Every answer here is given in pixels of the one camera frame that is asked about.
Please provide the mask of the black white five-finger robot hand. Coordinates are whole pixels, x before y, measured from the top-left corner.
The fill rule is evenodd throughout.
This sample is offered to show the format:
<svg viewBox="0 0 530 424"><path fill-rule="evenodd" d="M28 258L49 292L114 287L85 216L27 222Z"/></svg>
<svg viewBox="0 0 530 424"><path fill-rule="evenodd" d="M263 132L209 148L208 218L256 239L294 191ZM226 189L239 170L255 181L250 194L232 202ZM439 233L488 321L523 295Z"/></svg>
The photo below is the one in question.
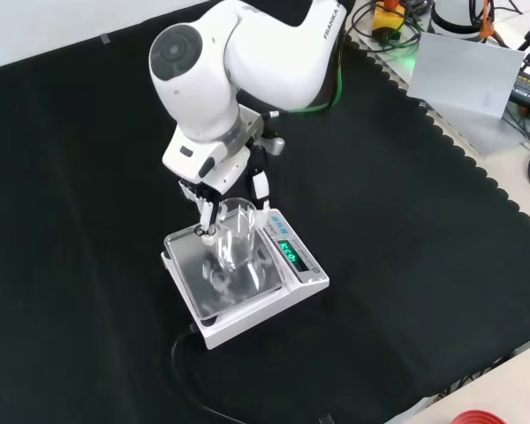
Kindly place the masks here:
<svg viewBox="0 0 530 424"><path fill-rule="evenodd" d="M183 195L196 204L200 220L194 233L205 244L214 244L216 223L225 216L220 203L241 178L257 209L256 226L264 227L270 211L268 159L284 149L284 139L267 130L265 122L282 114L280 110L258 113L241 106L231 132L209 143L188 139L180 128L174 132L163 154L163 164L178 177Z"/></svg>

